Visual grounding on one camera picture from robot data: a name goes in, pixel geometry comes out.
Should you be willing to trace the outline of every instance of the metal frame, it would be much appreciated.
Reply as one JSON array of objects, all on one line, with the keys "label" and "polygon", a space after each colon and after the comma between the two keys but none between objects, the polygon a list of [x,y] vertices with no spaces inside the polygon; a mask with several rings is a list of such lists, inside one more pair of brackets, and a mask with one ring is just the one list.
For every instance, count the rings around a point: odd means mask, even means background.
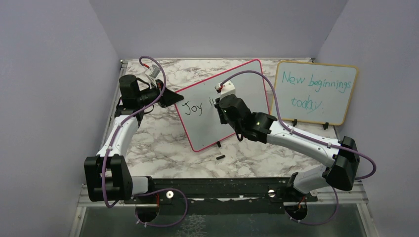
[{"label": "metal frame", "polygon": [[[119,77],[125,75],[127,70],[129,60],[121,60],[121,70]],[[114,121],[114,112],[116,109],[116,104],[118,102],[118,98],[120,97],[121,93],[119,91],[119,83],[117,83],[115,93],[113,96],[113,101],[111,104],[111,108],[109,110],[108,118],[109,123],[105,127],[105,131],[103,133],[103,138],[101,142],[101,146],[105,143],[106,138],[108,137],[110,133],[110,127],[113,124]],[[374,225],[374,221],[370,215],[370,212],[368,210],[368,197],[364,190],[364,186],[361,181],[355,182],[353,189],[349,192],[339,191],[337,190],[337,195],[339,198],[339,203],[345,204],[345,203],[351,203],[351,204],[357,204],[358,211],[360,214],[360,218],[362,221],[362,224],[364,226],[365,233],[367,237],[378,237],[378,233],[376,230],[376,227]],[[335,195],[333,193],[333,190],[331,187],[321,188],[317,190],[317,202],[308,202],[308,205],[322,205],[322,204],[334,204],[336,203]],[[284,202],[284,205],[290,205],[290,204],[296,204],[296,202]],[[87,186],[83,184],[78,205],[73,221],[73,225],[70,231],[71,237],[78,237],[81,233],[85,212],[88,207],[105,207],[105,203],[103,202],[92,202],[90,201],[88,197],[87,192]],[[118,202],[115,206],[117,207],[157,207],[155,204],[125,204],[122,201]]]}]

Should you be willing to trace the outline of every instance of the red frame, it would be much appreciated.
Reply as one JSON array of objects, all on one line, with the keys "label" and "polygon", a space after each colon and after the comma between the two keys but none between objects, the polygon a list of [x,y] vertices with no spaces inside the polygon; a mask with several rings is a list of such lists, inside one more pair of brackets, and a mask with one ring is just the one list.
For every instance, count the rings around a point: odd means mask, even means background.
[{"label": "red frame", "polygon": [[[214,77],[217,77],[217,76],[219,76],[219,75],[221,75],[221,74],[224,74],[224,73],[226,73],[226,72],[229,72],[229,71],[231,71],[231,70],[234,70],[234,69],[236,69],[236,68],[239,68],[239,67],[241,67],[241,66],[244,66],[244,65],[246,65],[246,64],[249,64],[249,63],[251,63],[251,62],[254,62],[254,61],[258,61],[258,62],[259,62],[259,65],[260,65],[260,73],[262,73],[262,74],[263,74],[263,70],[262,70],[262,63],[260,62],[260,60],[259,60],[259,59],[253,59],[253,60],[251,60],[251,61],[248,61],[248,62],[246,62],[246,63],[243,63],[243,64],[241,64],[241,65],[238,65],[238,66],[236,66],[236,67],[234,67],[234,68],[232,68],[232,69],[229,69],[229,70],[227,70],[227,71],[224,71],[224,72],[222,72],[222,73],[219,73],[219,74],[217,74],[217,75],[214,75],[214,76],[212,76],[212,77],[209,77],[209,78],[207,78],[207,79],[205,79],[205,80],[202,80],[202,81],[196,82],[196,83],[194,83],[194,84],[192,84],[192,85],[189,85],[189,86],[187,86],[187,87],[185,87],[185,88],[179,89],[179,90],[177,90],[177,91],[176,91],[176,93],[178,93],[178,92],[180,92],[180,91],[183,91],[183,90],[185,90],[185,89],[188,89],[188,88],[190,88],[190,87],[192,87],[192,86],[195,86],[195,85],[197,85],[197,84],[200,84],[200,83],[202,83],[202,82],[205,82],[205,81],[207,81],[207,80],[209,80],[209,79],[212,79],[212,78],[214,78]],[[263,82],[263,89],[265,90],[266,106],[268,107],[268,111],[269,111],[269,102],[268,102],[268,95],[266,94],[265,80],[263,80],[263,79],[262,79],[262,82]],[[188,138],[189,145],[191,146],[191,149],[192,149],[194,152],[200,152],[200,151],[202,151],[202,150],[204,150],[204,149],[206,149],[206,148],[208,148],[208,147],[210,147],[210,146],[212,146],[212,145],[216,144],[216,142],[214,142],[214,143],[212,143],[211,145],[208,145],[208,146],[206,146],[206,147],[204,147],[204,148],[202,148],[202,149],[200,149],[200,150],[198,150],[198,151],[195,151],[195,150],[194,150],[194,148],[193,148],[193,146],[192,146],[191,140],[189,139],[188,132],[186,131],[185,125],[183,124],[182,117],[180,116],[180,113],[179,113],[179,110],[177,109],[176,104],[174,105],[174,107],[176,108],[177,115],[179,115],[180,122],[182,123],[182,126],[183,126],[183,130],[185,130],[186,137]],[[229,135],[229,136],[224,137],[223,139],[221,139],[221,140],[220,140],[220,142],[221,142],[222,140],[226,139],[226,138],[231,137],[232,135],[234,135],[234,133],[233,133],[233,134],[231,134],[231,135]]]}]

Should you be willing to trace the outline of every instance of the tabletop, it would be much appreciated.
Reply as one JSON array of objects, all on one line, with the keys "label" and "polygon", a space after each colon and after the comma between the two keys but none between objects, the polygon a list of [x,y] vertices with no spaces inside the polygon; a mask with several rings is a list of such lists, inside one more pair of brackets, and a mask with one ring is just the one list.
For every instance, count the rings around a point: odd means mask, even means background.
[{"label": "tabletop", "polygon": [[[167,75],[167,87],[173,91],[248,62],[250,59],[166,59],[159,63]],[[281,60],[309,62],[310,59],[261,59],[263,74],[275,80]],[[138,60],[130,60],[126,74],[140,76],[145,69]],[[324,137],[336,138],[333,127],[298,123],[300,129]],[[216,160],[220,155],[225,158]],[[126,162],[132,176],[154,178],[233,178],[282,177],[318,166],[316,160],[288,148],[252,142],[239,142],[235,136],[201,152],[192,151],[174,106],[160,108],[144,116],[132,138]]]}]

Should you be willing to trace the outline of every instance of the whiteboard with yellow frame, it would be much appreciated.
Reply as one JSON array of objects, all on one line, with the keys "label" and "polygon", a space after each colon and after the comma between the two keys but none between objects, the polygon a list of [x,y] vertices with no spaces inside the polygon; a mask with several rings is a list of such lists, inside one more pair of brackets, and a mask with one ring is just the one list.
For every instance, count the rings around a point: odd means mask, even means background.
[{"label": "whiteboard with yellow frame", "polygon": [[[280,62],[274,87],[281,118],[341,125],[357,75],[355,66]],[[277,116],[272,105],[270,113]]]}]

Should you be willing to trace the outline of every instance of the gray wall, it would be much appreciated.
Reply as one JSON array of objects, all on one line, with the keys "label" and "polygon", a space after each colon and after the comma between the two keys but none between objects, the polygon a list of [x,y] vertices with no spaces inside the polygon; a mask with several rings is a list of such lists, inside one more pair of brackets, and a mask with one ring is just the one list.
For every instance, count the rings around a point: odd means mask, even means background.
[{"label": "gray wall", "polygon": [[90,0],[121,58],[316,57],[347,0]]},{"label": "gray wall", "polygon": [[69,234],[119,67],[87,0],[2,1],[0,236]]},{"label": "gray wall", "polygon": [[339,134],[377,162],[364,184],[382,237],[419,231],[418,12],[417,0],[349,0],[316,59],[359,67]]}]

